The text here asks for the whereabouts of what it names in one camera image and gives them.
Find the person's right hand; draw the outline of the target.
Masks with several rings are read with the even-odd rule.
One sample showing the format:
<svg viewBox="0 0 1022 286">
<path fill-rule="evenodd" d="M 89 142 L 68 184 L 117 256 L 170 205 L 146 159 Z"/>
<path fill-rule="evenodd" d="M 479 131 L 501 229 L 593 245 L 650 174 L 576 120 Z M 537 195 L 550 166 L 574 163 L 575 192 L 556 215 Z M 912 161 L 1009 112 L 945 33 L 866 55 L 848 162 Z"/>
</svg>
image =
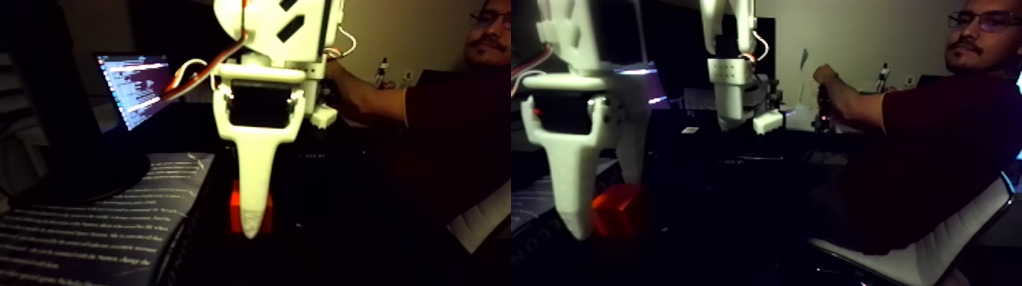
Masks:
<svg viewBox="0 0 1022 286">
<path fill-rule="evenodd" d="M 822 89 L 820 94 L 826 93 L 827 97 L 831 99 L 838 93 L 838 78 L 837 72 L 831 65 L 820 65 L 812 74 L 812 79 Z"/>
</svg>

